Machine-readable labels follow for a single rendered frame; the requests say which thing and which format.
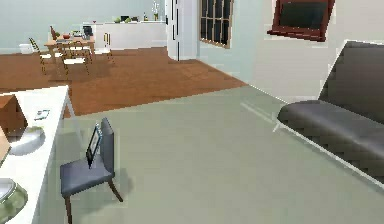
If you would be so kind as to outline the small pad of paper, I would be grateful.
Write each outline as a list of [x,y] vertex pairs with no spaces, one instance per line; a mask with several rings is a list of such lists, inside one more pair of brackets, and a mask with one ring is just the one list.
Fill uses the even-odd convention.
[[36,116],[34,118],[35,121],[37,120],[44,120],[48,117],[50,111],[48,109],[45,109],[45,110],[39,110],[37,113],[36,113]]

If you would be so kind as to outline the white fridge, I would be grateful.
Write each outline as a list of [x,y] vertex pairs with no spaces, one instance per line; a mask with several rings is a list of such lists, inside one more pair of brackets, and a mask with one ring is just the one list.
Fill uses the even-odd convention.
[[[165,22],[168,56],[176,61],[197,57],[198,0],[174,0],[175,41],[171,31],[171,0],[165,0]],[[176,36],[176,9],[180,13],[180,34]]]

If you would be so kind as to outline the wooden framed window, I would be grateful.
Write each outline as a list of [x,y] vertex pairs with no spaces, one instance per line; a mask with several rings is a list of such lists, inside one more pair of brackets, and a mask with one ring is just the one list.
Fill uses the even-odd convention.
[[224,49],[230,48],[234,0],[200,0],[199,39]]

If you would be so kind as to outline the white kitchen counter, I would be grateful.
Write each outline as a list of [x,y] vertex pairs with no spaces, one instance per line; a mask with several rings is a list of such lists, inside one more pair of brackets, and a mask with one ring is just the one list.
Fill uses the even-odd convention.
[[92,28],[96,48],[105,46],[105,33],[110,35],[111,50],[165,47],[167,45],[166,24],[163,21],[84,22],[83,26]]

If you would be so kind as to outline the black framed tablet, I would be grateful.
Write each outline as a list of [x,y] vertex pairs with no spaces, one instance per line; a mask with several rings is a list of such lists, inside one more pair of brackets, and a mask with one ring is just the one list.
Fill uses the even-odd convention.
[[96,151],[100,146],[101,139],[102,139],[101,127],[98,123],[96,123],[92,133],[92,137],[90,139],[89,145],[86,150],[86,158],[87,158],[87,163],[89,167],[92,166],[92,162],[94,160]]

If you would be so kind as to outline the wooden dining chair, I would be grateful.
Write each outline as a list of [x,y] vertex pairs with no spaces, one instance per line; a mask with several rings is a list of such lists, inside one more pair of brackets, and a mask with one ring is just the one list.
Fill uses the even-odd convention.
[[28,38],[28,39],[29,39],[29,42],[30,42],[33,50],[38,53],[39,60],[40,60],[40,65],[41,65],[41,72],[42,72],[43,75],[46,75],[46,67],[45,67],[44,60],[45,59],[51,59],[51,58],[55,59],[55,58],[58,58],[58,57],[62,56],[62,54],[59,53],[59,52],[54,52],[53,56],[50,53],[43,54],[41,52],[39,46],[37,45],[36,41],[33,38]]
[[71,47],[70,49],[59,49],[65,75],[69,74],[69,65],[84,64],[87,74],[90,74],[88,63],[92,61],[90,50],[85,47]]
[[111,51],[111,34],[108,32],[105,32],[103,35],[103,47],[96,49],[94,51],[95,55],[101,55],[105,56],[106,59],[112,63],[114,63],[114,57]]

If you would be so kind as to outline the grey chair with wooden legs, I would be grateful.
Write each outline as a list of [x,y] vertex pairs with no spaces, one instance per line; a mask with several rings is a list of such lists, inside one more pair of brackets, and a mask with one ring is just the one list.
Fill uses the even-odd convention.
[[120,202],[123,201],[113,183],[115,177],[114,130],[106,117],[99,125],[102,139],[92,166],[88,166],[86,157],[60,166],[61,195],[65,201],[68,224],[73,224],[70,197],[79,192],[107,182],[116,198]]

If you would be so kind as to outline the wooden dining table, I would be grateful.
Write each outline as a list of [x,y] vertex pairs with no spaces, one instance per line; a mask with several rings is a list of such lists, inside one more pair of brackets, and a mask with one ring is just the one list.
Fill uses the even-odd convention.
[[95,39],[93,36],[87,38],[71,36],[70,39],[64,39],[63,35],[60,35],[55,40],[48,40],[44,46],[48,48],[48,51],[52,56],[54,55],[55,50],[61,48],[70,49],[71,47],[86,47],[91,53],[94,53]]

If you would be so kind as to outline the dark grey sofa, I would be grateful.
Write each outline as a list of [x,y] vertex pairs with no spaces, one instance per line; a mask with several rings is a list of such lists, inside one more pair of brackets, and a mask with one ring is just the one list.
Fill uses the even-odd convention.
[[281,107],[276,126],[384,189],[384,44],[345,41],[319,97]]

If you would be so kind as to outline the white table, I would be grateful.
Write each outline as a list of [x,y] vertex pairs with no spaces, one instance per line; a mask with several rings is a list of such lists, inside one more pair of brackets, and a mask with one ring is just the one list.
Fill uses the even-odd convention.
[[[29,125],[41,126],[45,132],[45,142],[36,151],[23,155],[7,155],[0,166],[0,177],[10,178],[23,187],[28,194],[25,207],[6,224],[35,224],[35,211],[38,208],[40,192],[44,186],[46,171],[50,167],[54,152],[56,133],[65,107],[75,116],[68,95],[69,86],[9,92],[15,95]],[[48,109],[48,117],[35,121],[39,110]]]

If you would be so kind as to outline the white round bowl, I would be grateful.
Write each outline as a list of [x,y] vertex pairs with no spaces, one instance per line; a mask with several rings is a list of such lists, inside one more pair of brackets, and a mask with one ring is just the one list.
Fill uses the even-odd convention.
[[8,137],[10,155],[23,156],[40,148],[45,142],[45,133],[42,127],[30,126],[11,132]]

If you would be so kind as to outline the brown cardboard box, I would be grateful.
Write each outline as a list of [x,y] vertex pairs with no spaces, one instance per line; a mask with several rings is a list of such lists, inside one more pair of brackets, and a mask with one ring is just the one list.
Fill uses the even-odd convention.
[[0,127],[6,135],[28,126],[15,95],[0,96]]

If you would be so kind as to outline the tan box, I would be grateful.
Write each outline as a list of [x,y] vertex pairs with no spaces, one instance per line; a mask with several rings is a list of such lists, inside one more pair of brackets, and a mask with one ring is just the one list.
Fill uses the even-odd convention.
[[3,129],[0,127],[0,165],[5,160],[9,150],[10,150],[10,143],[8,142]]

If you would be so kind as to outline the grey round dish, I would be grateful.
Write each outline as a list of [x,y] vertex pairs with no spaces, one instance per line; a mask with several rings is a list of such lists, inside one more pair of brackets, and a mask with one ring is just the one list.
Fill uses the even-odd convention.
[[6,200],[15,190],[16,182],[10,178],[0,178],[0,203]]

